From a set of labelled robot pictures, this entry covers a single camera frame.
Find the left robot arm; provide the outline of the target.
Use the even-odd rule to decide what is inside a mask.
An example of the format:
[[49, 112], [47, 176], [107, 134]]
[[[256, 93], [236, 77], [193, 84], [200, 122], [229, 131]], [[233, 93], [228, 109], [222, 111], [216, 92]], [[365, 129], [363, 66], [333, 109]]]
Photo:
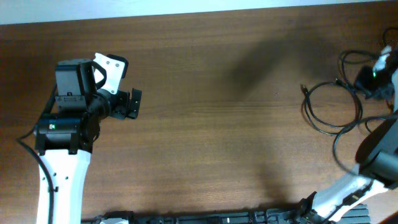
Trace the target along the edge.
[[37, 223], [80, 223], [83, 188], [100, 123], [112, 117], [136, 119], [142, 92], [121, 91], [129, 62], [117, 55], [95, 54], [58, 62], [57, 93], [34, 128], [41, 161]]

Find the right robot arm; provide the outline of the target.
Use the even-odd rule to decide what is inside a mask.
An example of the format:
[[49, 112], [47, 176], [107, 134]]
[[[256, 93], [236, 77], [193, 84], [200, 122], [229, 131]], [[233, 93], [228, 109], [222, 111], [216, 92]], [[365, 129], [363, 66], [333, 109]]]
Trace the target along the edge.
[[[347, 78], [334, 85], [344, 88], [357, 104], [352, 122], [337, 126], [332, 145], [333, 158], [345, 175], [329, 188], [303, 199], [290, 214], [292, 223], [338, 223], [354, 207], [365, 200], [397, 188], [397, 48], [386, 45], [379, 54], [365, 53], [375, 64], [363, 66], [354, 83]], [[392, 100], [392, 112], [387, 115], [363, 117], [358, 98]], [[355, 127], [380, 120], [382, 123], [358, 147], [355, 165], [347, 168], [336, 153], [342, 135]]]

